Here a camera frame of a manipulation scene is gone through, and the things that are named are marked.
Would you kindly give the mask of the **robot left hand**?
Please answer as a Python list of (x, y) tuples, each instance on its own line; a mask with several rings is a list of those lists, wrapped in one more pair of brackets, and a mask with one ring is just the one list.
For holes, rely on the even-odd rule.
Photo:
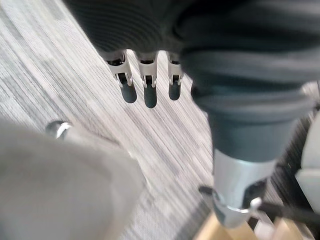
[(157, 51), (170, 77), (192, 78), (213, 140), (213, 207), (235, 228), (257, 209), (297, 119), (320, 78), (317, 0), (67, 0), (65, 5), (131, 102), (127, 49), (141, 64), (146, 103)]

